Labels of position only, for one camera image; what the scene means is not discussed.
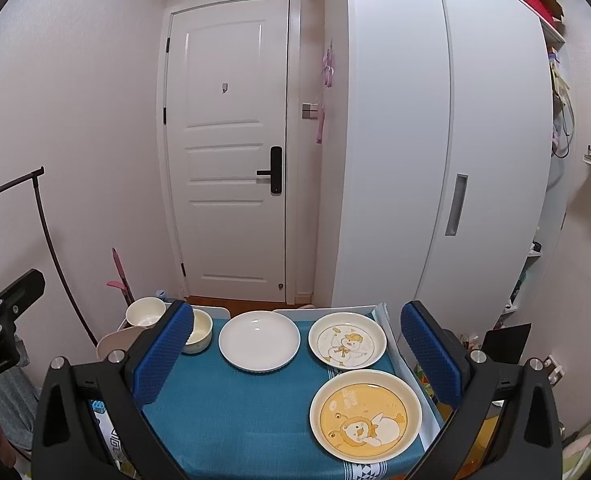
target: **gray cloth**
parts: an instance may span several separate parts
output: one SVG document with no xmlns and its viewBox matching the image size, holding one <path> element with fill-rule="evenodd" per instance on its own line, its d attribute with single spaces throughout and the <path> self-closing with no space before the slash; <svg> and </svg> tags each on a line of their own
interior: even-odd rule
<svg viewBox="0 0 591 480">
<path fill-rule="evenodd" d="M 20 351 L 18 366 L 26 366 L 29 358 L 17 336 L 16 346 Z M 9 442 L 30 450 L 40 392 L 18 366 L 0 374 L 0 425 Z"/>
</svg>

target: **black metal rod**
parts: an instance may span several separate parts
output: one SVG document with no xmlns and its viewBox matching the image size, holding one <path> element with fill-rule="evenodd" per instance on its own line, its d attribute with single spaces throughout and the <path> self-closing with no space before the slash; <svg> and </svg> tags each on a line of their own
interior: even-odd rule
<svg viewBox="0 0 591 480">
<path fill-rule="evenodd" d="M 33 181 L 33 190 L 36 194 L 36 204 L 38 205 L 38 213 L 40 215 L 40 223 L 42 224 L 42 231 L 45 234 L 45 238 L 47 239 L 47 245 L 49 247 L 49 253 L 51 254 L 51 259 L 56 266 L 56 270 L 58 272 L 58 276 L 60 277 L 60 281 L 62 282 L 62 286 L 64 287 L 64 291 L 66 292 L 67 296 L 69 297 L 69 301 L 71 302 L 72 307 L 76 311 L 76 315 L 82 323 L 82 326 L 87 332 L 89 339 L 92 341 L 93 346 L 98 346 L 98 340 L 93 335 L 92 330 L 87 325 L 87 322 L 82 317 L 80 313 L 80 309 L 76 304 L 76 300 L 74 300 L 74 296 L 71 294 L 71 289 L 69 289 L 69 285 L 67 285 L 66 279 L 64 278 L 64 273 L 62 272 L 62 267 L 60 267 L 60 262 L 58 262 L 58 257 L 56 256 L 56 250 L 54 249 L 53 242 L 51 241 L 51 235 L 49 234 L 49 229 L 47 227 L 47 220 L 45 219 L 45 211 L 42 209 L 42 200 L 40 199 L 40 190 L 38 189 L 38 177 L 45 174 L 45 168 L 42 166 L 39 170 L 32 171 L 31 173 L 27 173 L 24 176 L 18 177 L 15 180 L 7 182 L 6 184 L 2 184 L 0 186 L 0 193 L 6 191 L 7 189 L 11 189 L 12 187 L 18 186 L 18 184 L 22 184 L 28 180 Z"/>
<path fill-rule="evenodd" d="M 56 270 L 58 272 L 58 276 L 60 277 L 60 281 L 62 282 L 62 286 L 64 287 L 64 291 L 66 292 L 67 296 L 69 297 L 69 301 L 71 302 L 71 305 L 73 306 L 74 310 L 76 311 L 76 315 L 78 316 L 80 323 L 82 323 L 82 326 L 86 330 L 87 335 L 89 336 L 89 339 L 92 340 L 93 346 L 96 347 L 96 346 L 98 346 L 98 340 L 95 338 L 95 335 L 93 335 L 93 332 L 89 328 L 89 325 L 87 325 L 87 322 L 82 317 L 82 314 L 80 313 L 80 309 L 78 308 L 78 305 L 76 304 L 76 300 L 74 300 L 74 295 L 71 293 L 71 289 L 69 289 L 69 285 L 67 284 L 66 279 L 64 278 L 64 273 L 62 272 L 62 267 L 60 267 L 60 262 L 58 262 L 58 257 L 56 256 L 56 250 L 54 249 L 53 241 L 51 241 L 51 235 L 49 234 L 49 229 L 47 227 L 47 220 L 45 219 L 45 211 L 44 211 L 44 209 L 42 209 L 42 200 L 40 199 L 40 189 L 38 188 L 38 177 L 37 176 L 33 177 L 33 190 L 36 193 L 36 203 L 38 204 L 38 213 L 40 215 L 40 223 L 42 224 L 42 230 L 44 231 L 45 238 L 47 239 L 47 245 L 49 247 L 49 252 L 51 253 L 51 259 L 54 261 L 54 265 L 56 266 Z"/>
<path fill-rule="evenodd" d="M 16 178 L 15 180 L 7 182 L 6 184 L 2 184 L 2 186 L 0 186 L 0 193 L 2 193 L 3 191 L 7 191 L 8 189 L 11 189 L 14 186 L 18 186 L 18 184 L 22 184 L 23 182 L 26 182 L 28 180 L 32 180 L 33 178 L 38 178 L 39 176 L 41 176 L 43 174 L 45 174 L 45 167 L 44 166 L 42 166 L 39 170 L 32 171 L 31 173 L 27 173 L 25 176 L 21 176 L 19 178 Z"/>
</svg>

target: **pink wall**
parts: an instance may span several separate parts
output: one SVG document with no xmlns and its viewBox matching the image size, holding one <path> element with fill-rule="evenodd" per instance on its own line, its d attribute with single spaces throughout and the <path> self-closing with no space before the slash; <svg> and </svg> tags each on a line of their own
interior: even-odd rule
<svg viewBox="0 0 591 480">
<path fill-rule="evenodd" d="M 0 184 L 44 165 L 47 222 L 98 338 L 124 318 L 111 247 L 136 297 L 176 294 L 156 149 L 166 0 L 10 0 L 0 14 Z M 58 280 L 31 183 L 0 195 L 0 290 L 31 267 L 44 297 L 18 322 L 41 382 L 56 355 L 95 357 Z"/>
</svg>

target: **teal tablecloth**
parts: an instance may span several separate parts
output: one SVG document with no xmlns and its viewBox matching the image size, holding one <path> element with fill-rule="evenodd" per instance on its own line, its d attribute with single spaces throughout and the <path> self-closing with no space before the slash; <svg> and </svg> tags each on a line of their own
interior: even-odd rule
<svg viewBox="0 0 591 480">
<path fill-rule="evenodd" d="M 309 426 L 313 396 L 336 374 L 307 344 L 313 322 L 296 322 L 300 350 L 268 374 L 243 372 L 222 357 L 225 322 L 214 319 L 209 348 L 181 355 L 156 402 L 143 410 L 192 480 L 382 479 L 408 473 L 424 454 L 418 437 L 401 455 L 373 465 L 330 455 Z M 394 373 L 387 353 L 371 368 Z"/>
</svg>

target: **blue gripper pad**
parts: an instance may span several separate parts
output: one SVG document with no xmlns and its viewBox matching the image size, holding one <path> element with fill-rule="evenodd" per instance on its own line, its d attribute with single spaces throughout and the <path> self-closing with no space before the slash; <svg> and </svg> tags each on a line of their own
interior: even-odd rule
<svg viewBox="0 0 591 480">
<path fill-rule="evenodd" d="M 413 303 L 407 303 L 402 308 L 400 325 L 402 335 L 422 366 L 437 398 L 455 410 L 462 398 L 462 377 L 458 366 Z"/>
<path fill-rule="evenodd" d="M 158 324 L 165 320 L 167 314 Z M 155 329 L 159 329 L 157 324 L 147 332 Z M 182 302 L 133 370 L 131 394 L 139 410 L 157 399 L 192 332 L 193 308 Z"/>
</svg>

